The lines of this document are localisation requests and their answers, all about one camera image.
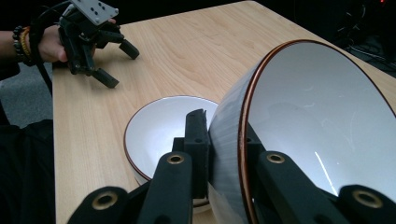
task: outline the white bowl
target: white bowl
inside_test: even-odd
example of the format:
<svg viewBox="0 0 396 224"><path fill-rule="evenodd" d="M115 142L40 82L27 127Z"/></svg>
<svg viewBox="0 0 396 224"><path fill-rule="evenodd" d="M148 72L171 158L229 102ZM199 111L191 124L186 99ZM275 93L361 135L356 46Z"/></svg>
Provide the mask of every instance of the white bowl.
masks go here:
<svg viewBox="0 0 396 224"><path fill-rule="evenodd" d="M359 184L396 201L396 119L370 78L340 51L285 43L224 96L209 128L209 200L219 223L255 222L247 126L266 150L288 154L321 189Z"/></svg>
<svg viewBox="0 0 396 224"><path fill-rule="evenodd" d="M139 185L154 176L160 157L172 151L175 137L184 137L186 115L203 109L207 127L217 104L199 97L171 96L151 102L137 111L125 131L125 153ZM208 199L194 199L193 212L210 208Z"/></svg>

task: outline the bowl rim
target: bowl rim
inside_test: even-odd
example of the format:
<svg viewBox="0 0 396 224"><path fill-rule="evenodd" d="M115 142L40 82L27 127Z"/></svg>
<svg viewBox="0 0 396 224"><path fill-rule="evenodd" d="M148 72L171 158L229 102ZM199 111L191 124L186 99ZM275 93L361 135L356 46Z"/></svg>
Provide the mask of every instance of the bowl rim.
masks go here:
<svg viewBox="0 0 396 224"><path fill-rule="evenodd" d="M282 50L285 49L289 46L295 45L295 44L301 44L301 43L312 43L312 44L319 44L321 46L327 47L329 49L335 50L337 53L340 54L340 56L345 57L348 61L351 63L355 64L355 66L361 70L361 72L368 77L369 81L373 84L373 86L377 89L379 94L382 96L382 98L385 100L386 104L390 108L390 110L393 112L393 115L395 115L395 111L393 111L392 107L390 106L389 101L387 98L384 96L384 94L381 92L381 90L375 85L373 80L364 72L364 70L361 69L359 65L357 65L354 61L352 61L349 57L346 56L344 52L342 52L340 49L337 49L336 47L320 42L317 40L312 40L312 39L295 39L291 40L288 42L285 42L283 44L278 45L274 49L270 50L258 63L256 66L254 72L251 75L251 78L249 79L249 83L247 84L247 91L245 92L243 103L242 103L242 108L241 108L241 113L240 113L240 119L239 119L239 125L238 125L238 139L237 139L237 159L238 159L238 174L239 174L239 185L241 189L241 194L242 194L242 200L243 204L245 206L245 212L247 214L247 220L250 223L258 223L258 219L256 216L256 212L254 209L253 201L252 199L252 193L250 192L250 185L249 185L249 179L248 179L248 145L247 145L247 133L248 133L248 114L251 106L251 101L253 99L254 91L256 89L256 86L262 76L262 72L266 68L267 64L272 61L272 59Z"/></svg>
<svg viewBox="0 0 396 224"><path fill-rule="evenodd" d="M125 126L125 130L124 130L124 133L123 133L123 148L124 148L125 156L126 156L128 162L131 164L131 166L132 166L132 168L134 169L134 171L136 171L140 176L142 176L142 177L143 177L144 179L146 179L147 181L150 181L151 178L150 178L148 175L146 175L145 173L143 173L143 172L137 167L136 164L134 164L134 161L132 160L132 158L131 158L131 156L130 156L130 154L129 154L129 152L128 152L128 148L127 148L127 146L126 146L126 133L127 133L128 127L129 127L130 123L132 122L132 120L134 119L134 117L135 117L139 112L141 112L143 109L145 109L145 107L147 107L148 105L155 104L156 102L159 102L159 101L162 101L162 100L165 100L165 99L170 99L170 98L175 99L175 98L180 98L180 97L183 97L183 98L193 98L193 99L199 99L199 100L205 100L205 101L207 101L207 102L209 102L209 103L213 103L213 104L218 105L218 103L216 103L216 102L214 102L214 101L212 101L212 100L206 99L206 98L204 98L204 97L200 97L200 96L192 96L192 95L170 95L170 96L165 96L165 97L156 99L156 100L154 100L154 101L151 101L151 102L149 102L149 103L147 103L147 104L141 106L141 107L131 116L131 118L129 119L127 125ZM204 202L199 202L199 203L194 203L194 204L193 204L193 207L194 207L194 208L197 208L197 207L206 206L206 205L209 205L209 200L207 199L207 197L206 197L206 201L204 201Z"/></svg>

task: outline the bracelet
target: bracelet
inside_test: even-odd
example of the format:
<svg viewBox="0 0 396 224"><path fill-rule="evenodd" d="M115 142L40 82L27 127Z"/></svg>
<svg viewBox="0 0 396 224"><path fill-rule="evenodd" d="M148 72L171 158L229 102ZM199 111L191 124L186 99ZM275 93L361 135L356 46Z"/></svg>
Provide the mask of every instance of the bracelet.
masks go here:
<svg viewBox="0 0 396 224"><path fill-rule="evenodd" d="M24 63L28 66L32 66L35 63L32 62L30 50L26 45L26 36L29 34L30 27L21 27L17 26L14 29L14 35L12 38L14 39L14 49L17 52L17 61L19 63Z"/></svg>

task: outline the wooden table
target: wooden table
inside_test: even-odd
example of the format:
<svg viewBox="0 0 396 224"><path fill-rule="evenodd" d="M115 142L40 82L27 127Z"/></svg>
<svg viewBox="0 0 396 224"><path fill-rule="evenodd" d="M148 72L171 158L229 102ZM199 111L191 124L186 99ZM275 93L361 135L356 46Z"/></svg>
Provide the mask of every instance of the wooden table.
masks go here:
<svg viewBox="0 0 396 224"><path fill-rule="evenodd" d="M284 42L325 42L253 1L126 24L121 32L139 50L131 60L109 44L96 65L120 81L108 89L93 77L53 71L57 223L66 223L81 201L104 186L137 187L123 146L132 115L173 95L220 102L228 89L267 52ZM352 57L396 109L396 79ZM216 223L211 211L194 223Z"/></svg>

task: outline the wooden tabletop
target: wooden tabletop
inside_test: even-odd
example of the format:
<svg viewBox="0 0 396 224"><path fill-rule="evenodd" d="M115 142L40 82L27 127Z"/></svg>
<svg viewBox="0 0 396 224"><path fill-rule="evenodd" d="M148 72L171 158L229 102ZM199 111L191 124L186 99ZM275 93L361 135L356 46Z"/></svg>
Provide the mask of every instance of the wooden tabletop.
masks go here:
<svg viewBox="0 0 396 224"><path fill-rule="evenodd" d="M316 35L253 1L242 1L121 26L140 51L131 60L118 44L94 60L120 81L108 89L93 77L54 68L57 223L66 223L82 200L104 186L137 187L123 146L128 121L142 106L174 95L219 103L231 86L274 47ZM396 79L351 58L396 109ZM194 223L216 223L211 211Z"/></svg>

